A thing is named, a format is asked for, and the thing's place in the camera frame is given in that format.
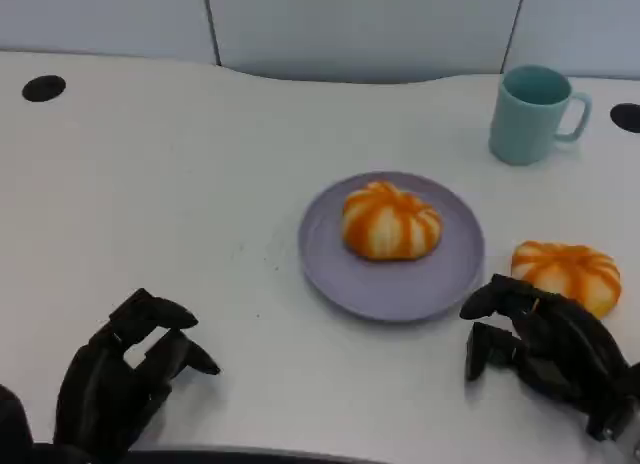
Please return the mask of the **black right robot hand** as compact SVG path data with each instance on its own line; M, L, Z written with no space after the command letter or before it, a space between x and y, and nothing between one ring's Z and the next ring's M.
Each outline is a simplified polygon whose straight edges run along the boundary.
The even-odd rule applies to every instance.
M537 393L586 415L586 432L597 441L617 441L631 429L639 367L577 301L496 274L468 297L460 316L473 323L467 382L489 365L510 369Z

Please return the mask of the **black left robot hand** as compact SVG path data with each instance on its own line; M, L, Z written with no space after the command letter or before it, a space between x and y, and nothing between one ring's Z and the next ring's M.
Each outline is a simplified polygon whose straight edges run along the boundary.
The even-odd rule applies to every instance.
M185 368L217 375L213 358L185 333L188 309L136 290L81 346L58 394L54 444L116 463L138 440Z

